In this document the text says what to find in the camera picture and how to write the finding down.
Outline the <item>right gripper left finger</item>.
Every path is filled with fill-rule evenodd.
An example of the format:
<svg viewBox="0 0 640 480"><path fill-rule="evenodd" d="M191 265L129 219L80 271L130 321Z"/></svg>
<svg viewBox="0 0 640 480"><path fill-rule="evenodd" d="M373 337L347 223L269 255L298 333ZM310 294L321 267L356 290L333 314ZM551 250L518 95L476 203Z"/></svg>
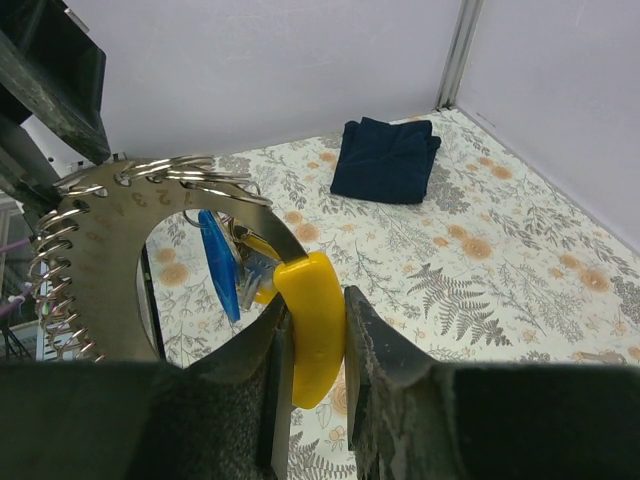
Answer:
<svg viewBox="0 0 640 480"><path fill-rule="evenodd" d="M5 363L1 475L283 479L292 376L292 319L281 297L187 368Z"/></svg>

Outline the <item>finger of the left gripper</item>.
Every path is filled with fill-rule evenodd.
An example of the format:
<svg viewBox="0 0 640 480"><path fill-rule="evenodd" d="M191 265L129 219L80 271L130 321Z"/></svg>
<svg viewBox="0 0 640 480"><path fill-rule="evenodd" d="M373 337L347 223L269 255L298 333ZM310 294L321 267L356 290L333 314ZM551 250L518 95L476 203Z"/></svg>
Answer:
<svg viewBox="0 0 640 480"><path fill-rule="evenodd" d="M110 158L101 118L106 54L63 1L1 3L3 114L36 116L93 163Z"/></svg>

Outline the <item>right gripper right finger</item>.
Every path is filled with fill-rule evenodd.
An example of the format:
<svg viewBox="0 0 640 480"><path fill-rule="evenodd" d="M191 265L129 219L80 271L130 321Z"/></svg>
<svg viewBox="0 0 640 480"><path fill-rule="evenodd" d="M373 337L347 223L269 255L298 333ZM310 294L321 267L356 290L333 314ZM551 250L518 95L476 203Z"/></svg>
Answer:
<svg viewBox="0 0 640 480"><path fill-rule="evenodd" d="M345 290L348 444L361 479L635 479L639 371L441 362Z"/></svg>

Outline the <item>yellow capped key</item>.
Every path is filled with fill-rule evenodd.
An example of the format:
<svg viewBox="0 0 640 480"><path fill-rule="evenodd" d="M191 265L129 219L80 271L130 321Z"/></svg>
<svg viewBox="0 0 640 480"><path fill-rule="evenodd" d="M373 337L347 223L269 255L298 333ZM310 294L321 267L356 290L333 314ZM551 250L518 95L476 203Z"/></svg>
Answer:
<svg viewBox="0 0 640 480"><path fill-rule="evenodd" d="M237 219L230 221L228 230L240 255L240 309L248 311L254 303L269 304L277 294L273 274L275 268L282 263L279 255L264 238Z"/></svg>

